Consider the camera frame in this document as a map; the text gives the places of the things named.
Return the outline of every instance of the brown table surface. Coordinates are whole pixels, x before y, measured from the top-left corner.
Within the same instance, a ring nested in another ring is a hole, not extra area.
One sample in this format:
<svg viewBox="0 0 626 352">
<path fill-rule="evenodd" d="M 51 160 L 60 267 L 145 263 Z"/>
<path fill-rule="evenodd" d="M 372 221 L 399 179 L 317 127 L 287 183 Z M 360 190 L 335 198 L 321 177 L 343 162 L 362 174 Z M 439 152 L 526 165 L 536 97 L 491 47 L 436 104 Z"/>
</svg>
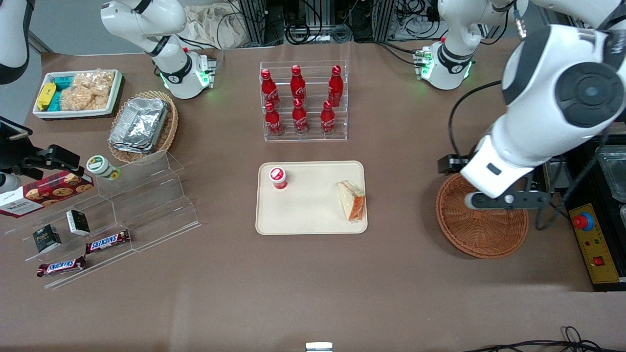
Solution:
<svg viewBox="0 0 626 352">
<path fill-rule="evenodd" d="M 411 43 L 421 47 L 424 43 Z M 451 151 L 446 123 L 465 92 L 500 78 L 515 42 L 481 46 L 461 88 L 439 91 L 373 44 L 228 51 L 215 88 L 175 100 L 170 151 L 202 226 L 63 286 L 44 290 L 20 236 L 0 239 L 0 350 L 452 352 L 527 339 L 561 339 L 560 326 L 626 349 L 626 292 L 594 293 L 565 219 L 529 231 L 522 248 L 472 259 L 444 237 L 434 199 Z M 348 58 L 347 142 L 265 143 L 259 61 Z M 43 72 L 116 68 L 122 101 L 164 90 L 145 54 L 45 54 Z M 455 120 L 467 150 L 504 112 L 498 88 L 466 100 Z M 111 120 L 43 122 L 40 147 L 110 155 Z M 261 236 L 257 170 L 265 162 L 358 160 L 369 228 L 360 235 Z"/>
</svg>

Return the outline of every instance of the cookie box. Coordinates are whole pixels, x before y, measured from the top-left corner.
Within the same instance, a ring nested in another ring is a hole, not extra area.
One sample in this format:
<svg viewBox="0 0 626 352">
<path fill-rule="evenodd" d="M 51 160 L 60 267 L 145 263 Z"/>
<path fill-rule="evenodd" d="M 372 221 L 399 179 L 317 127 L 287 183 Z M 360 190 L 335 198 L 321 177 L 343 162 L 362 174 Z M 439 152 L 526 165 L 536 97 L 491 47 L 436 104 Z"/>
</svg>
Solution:
<svg viewBox="0 0 626 352">
<path fill-rule="evenodd" d="M 93 189 L 91 177 L 62 171 L 0 194 L 0 214 L 22 217 Z"/>
</svg>

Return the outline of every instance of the snickers bar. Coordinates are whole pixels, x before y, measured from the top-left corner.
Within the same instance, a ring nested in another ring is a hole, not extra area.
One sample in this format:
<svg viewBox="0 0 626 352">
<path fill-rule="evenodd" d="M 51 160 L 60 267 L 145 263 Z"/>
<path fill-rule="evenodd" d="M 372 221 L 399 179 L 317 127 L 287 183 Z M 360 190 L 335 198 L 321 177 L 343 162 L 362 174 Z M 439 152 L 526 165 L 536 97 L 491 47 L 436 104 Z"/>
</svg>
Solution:
<svg viewBox="0 0 626 352">
<path fill-rule="evenodd" d="M 37 276 L 43 277 L 56 274 L 57 272 L 79 271 L 83 270 L 86 265 L 87 261 L 85 260 L 85 256 L 81 256 L 80 258 L 73 259 L 71 261 L 42 264 L 39 266 L 39 269 L 37 269 Z"/>
<path fill-rule="evenodd" d="M 118 243 L 122 243 L 122 242 L 128 242 L 130 241 L 130 236 L 128 235 L 128 230 L 124 230 L 122 232 L 120 232 L 117 235 L 113 235 L 113 236 L 109 236 L 106 238 L 103 238 L 99 241 L 93 242 L 93 243 L 87 243 L 85 244 L 85 254 L 89 254 L 89 253 L 93 253 L 99 249 L 104 249 L 107 247 L 111 247 L 115 244 Z"/>
</svg>

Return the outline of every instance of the clear acrylic bottle rack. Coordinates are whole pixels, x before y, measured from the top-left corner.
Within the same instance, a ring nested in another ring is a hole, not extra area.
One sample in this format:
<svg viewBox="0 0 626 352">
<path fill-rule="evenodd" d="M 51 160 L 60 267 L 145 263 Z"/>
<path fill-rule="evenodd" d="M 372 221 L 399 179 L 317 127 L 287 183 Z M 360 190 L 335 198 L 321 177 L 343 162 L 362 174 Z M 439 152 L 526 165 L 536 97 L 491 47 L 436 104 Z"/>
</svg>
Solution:
<svg viewBox="0 0 626 352">
<path fill-rule="evenodd" d="M 300 65 L 302 77 L 307 85 L 307 121 L 309 132 L 300 136 L 296 134 L 294 119 L 291 113 L 294 109 L 294 99 L 291 95 L 291 66 Z M 334 65 L 341 66 L 341 78 L 344 80 L 344 93 L 341 96 L 341 104 L 333 108 L 335 112 L 335 134 L 325 137 L 321 130 L 320 114 L 323 110 L 324 101 L 328 99 L 328 81 L 331 78 L 331 69 Z M 275 110 L 280 115 L 285 133 L 280 137 L 268 134 L 265 125 L 265 99 L 260 86 L 263 83 L 260 72 L 263 69 L 270 70 L 272 79 L 278 88 L 280 106 Z M 259 93 L 261 101 L 261 118 L 263 134 L 266 142 L 296 142 L 296 141 L 325 141 L 348 139 L 348 62 L 346 60 L 323 60 L 323 61 L 271 61 L 261 62 L 259 70 Z"/>
<path fill-rule="evenodd" d="M 200 226 L 195 208 L 183 192 L 179 173 L 182 165 L 168 152 L 158 152 L 120 167 L 118 180 L 94 178 L 95 189 L 52 207 L 12 219 L 7 234 L 24 236 L 25 260 L 33 265 L 33 276 L 42 263 L 76 259 L 85 254 L 85 244 L 119 231 L 130 231 L 130 242 L 118 244 L 86 256 L 86 269 L 59 273 L 40 280 L 45 288 L 57 288 L 77 280 L 129 255 L 153 247 L 167 239 Z M 85 213 L 91 234 L 78 236 L 69 231 L 66 212 Z M 44 254 L 37 251 L 33 232 L 51 224 L 61 237 L 61 245 Z"/>
</svg>

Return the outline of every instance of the wicker basket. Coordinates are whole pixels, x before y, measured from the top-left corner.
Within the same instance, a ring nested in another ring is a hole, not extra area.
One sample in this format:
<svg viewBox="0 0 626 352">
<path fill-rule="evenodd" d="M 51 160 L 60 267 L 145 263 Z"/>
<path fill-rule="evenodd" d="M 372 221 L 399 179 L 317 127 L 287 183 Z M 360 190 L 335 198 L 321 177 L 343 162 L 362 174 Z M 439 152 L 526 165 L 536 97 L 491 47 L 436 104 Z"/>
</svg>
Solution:
<svg viewBox="0 0 626 352">
<path fill-rule="evenodd" d="M 473 210 L 465 196 L 476 189 L 457 174 L 439 189 L 437 221 L 446 237 L 461 251 L 478 258 L 506 257 L 521 247 L 528 233 L 526 210 Z"/>
<path fill-rule="evenodd" d="M 161 130 L 161 135 L 159 136 L 158 142 L 156 144 L 155 152 L 159 152 L 161 150 L 168 150 L 170 146 L 172 145 L 172 142 L 174 141 L 174 136 L 176 135 L 176 129 L 178 128 L 178 112 L 176 111 L 176 106 L 174 105 L 174 102 L 172 101 L 172 99 L 160 91 L 146 91 L 146 92 L 135 95 L 133 98 L 148 98 L 148 99 L 159 98 L 163 101 L 166 101 L 170 105 L 170 109 L 166 116 L 167 120 L 165 121 L 165 124 L 163 124 L 163 129 Z M 126 101 L 126 103 L 124 103 L 124 105 L 118 110 L 117 115 L 115 115 L 115 120 L 113 120 L 113 126 L 111 126 L 111 131 L 113 131 L 113 129 L 115 128 L 115 125 L 117 125 L 118 120 L 120 119 L 121 112 L 124 110 L 124 108 L 126 107 L 126 104 L 128 104 L 129 101 L 130 99 Z M 137 161 L 149 155 L 149 154 L 122 152 L 121 150 L 117 150 L 113 148 L 110 144 L 109 144 L 109 149 L 111 150 L 111 153 L 117 160 L 126 162 L 126 163 Z"/>
</svg>

